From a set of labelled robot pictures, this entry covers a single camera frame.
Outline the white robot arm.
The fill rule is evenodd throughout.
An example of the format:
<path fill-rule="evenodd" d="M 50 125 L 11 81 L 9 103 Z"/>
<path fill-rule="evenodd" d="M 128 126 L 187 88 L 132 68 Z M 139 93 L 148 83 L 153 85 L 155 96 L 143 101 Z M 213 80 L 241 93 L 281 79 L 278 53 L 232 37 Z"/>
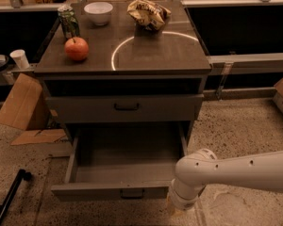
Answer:
<path fill-rule="evenodd" d="M 168 187 L 167 212 L 192 209 L 207 185 L 239 186 L 283 193 L 283 151 L 218 159 L 209 149 L 183 156 Z"/>

